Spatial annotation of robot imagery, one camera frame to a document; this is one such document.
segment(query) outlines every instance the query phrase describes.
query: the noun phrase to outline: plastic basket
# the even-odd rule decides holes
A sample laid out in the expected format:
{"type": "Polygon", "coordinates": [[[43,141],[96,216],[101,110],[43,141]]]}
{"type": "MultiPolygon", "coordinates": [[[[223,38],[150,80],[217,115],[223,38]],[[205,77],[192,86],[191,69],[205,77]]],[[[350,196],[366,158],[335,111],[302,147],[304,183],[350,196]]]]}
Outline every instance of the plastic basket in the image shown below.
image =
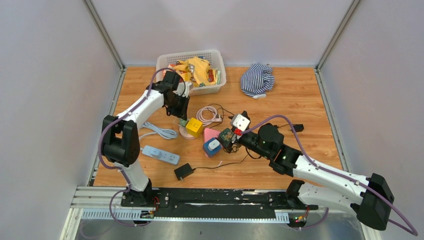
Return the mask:
{"type": "MultiPolygon", "coordinates": [[[[161,55],[157,58],[156,70],[166,68],[169,64],[176,64],[178,60],[185,61],[187,59],[200,56],[209,61],[211,69],[218,69],[219,71],[221,71],[219,84],[212,86],[194,87],[189,94],[201,95],[217,93],[221,89],[221,87],[227,83],[223,57],[221,56],[221,53],[218,50],[186,51],[161,55]]],[[[162,81],[162,79],[163,75],[160,72],[156,75],[156,82],[162,81]]]]}

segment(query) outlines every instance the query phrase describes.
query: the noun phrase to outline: light blue power strip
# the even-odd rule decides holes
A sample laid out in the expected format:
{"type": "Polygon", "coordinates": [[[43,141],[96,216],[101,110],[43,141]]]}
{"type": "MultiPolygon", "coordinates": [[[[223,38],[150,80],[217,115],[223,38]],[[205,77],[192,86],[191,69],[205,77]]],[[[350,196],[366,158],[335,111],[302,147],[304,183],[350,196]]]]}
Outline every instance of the light blue power strip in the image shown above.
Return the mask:
{"type": "Polygon", "coordinates": [[[173,164],[173,165],[177,165],[178,162],[180,161],[180,156],[177,154],[173,154],[164,150],[160,150],[157,149],[155,147],[152,146],[148,146],[146,145],[143,148],[143,152],[144,155],[152,157],[154,159],[163,161],[165,163],[169,163],[169,164],[173,164]]]}

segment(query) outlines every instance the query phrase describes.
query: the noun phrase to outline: wooden table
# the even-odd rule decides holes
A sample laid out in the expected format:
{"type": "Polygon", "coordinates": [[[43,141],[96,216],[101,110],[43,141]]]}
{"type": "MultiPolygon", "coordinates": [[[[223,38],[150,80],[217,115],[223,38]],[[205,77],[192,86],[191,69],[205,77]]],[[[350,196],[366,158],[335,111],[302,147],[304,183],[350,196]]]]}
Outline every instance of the wooden table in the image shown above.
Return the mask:
{"type": "MultiPolygon", "coordinates": [[[[306,152],[312,158],[341,169],[314,70],[312,68],[275,67],[273,69],[275,76],[273,89],[267,92],[267,97],[253,99],[243,94],[240,87],[240,77],[247,69],[247,67],[227,67],[225,69],[227,83],[218,93],[190,97],[188,117],[196,117],[196,112],[200,108],[211,103],[220,104],[234,114],[246,110],[252,121],[250,126],[275,114],[285,115],[294,124],[304,124],[304,131],[298,135],[306,152]]],[[[127,109],[143,94],[154,72],[154,67],[129,67],[127,69],[115,115],[127,109]]],[[[178,132],[179,127],[173,124],[175,119],[173,116],[166,116],[165,108],[161,108],[148,121],[158,127],[174,129],[178,132]]],[[[279,126],[286,124],[282,118],[275,118],[271,120],[271,123],[279,126]]],[[[214,129],[222,131],[229,127],[230,120],[225,117],[224,122],[214,129]]],[[[299,149],[289,128],[289,126],[280,128],[280,132],[284,134],[284,143],[299,149]]],[[[138,134],[141,136],[148,132],[151,130],[143,128],[138,134]]],[[[202,150],[202,144],[203,137],[186,140],[178,136],[176,139],[165,140],[154,134],[142,138],[141,147],[149,145],[180,155],[179,163],[175,166],[140,154],[141,166],[151,179],[153,187],[286,189],[292,181],[291,177],[274,172],[268,166],[268,160],[250,157],[247,157],[241,164],[231,164],[217,169],[197,169],[184,181],[178,181],[174,169],[186,163],[190,163],[192,168],[216,167],[219,164],[240,162],[246,156],[246,150],[241,147],[236,153],[228,154],[221,151],[214,157],[208,158],[202,150]]],[[[125,181],[116,170],[108,170],[100,165],[94,185],[125,186],[125,181]]]]}

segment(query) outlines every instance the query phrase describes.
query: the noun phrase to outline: yellow cube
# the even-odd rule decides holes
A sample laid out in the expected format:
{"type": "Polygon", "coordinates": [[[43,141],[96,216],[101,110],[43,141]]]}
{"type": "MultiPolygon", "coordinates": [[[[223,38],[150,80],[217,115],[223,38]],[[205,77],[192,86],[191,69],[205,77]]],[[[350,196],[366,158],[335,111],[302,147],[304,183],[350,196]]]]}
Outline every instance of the yellow cube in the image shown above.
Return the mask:
{"type": "Polygon", "coordinates": [[[203,123],[196,118],[190,118],[190,120],[187,122],[187,125],[185,126],[185,129],[187,130],[187,133],[191,136],[197,138],[202,134],[203,131],[203,123]]]}

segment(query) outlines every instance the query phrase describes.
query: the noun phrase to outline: patterned fabric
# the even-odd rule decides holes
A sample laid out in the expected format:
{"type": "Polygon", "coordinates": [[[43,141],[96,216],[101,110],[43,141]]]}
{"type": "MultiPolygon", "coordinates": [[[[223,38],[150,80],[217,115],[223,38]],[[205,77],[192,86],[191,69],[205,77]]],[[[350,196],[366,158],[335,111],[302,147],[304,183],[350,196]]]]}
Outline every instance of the patterned fabric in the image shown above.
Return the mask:
{"type": "Polygon", "coordinates": [[[254,99],[264,98],[265,91],[273,89],[275,77],[270,66],[255,63],[241,76],[241,90],[254,99]]]}

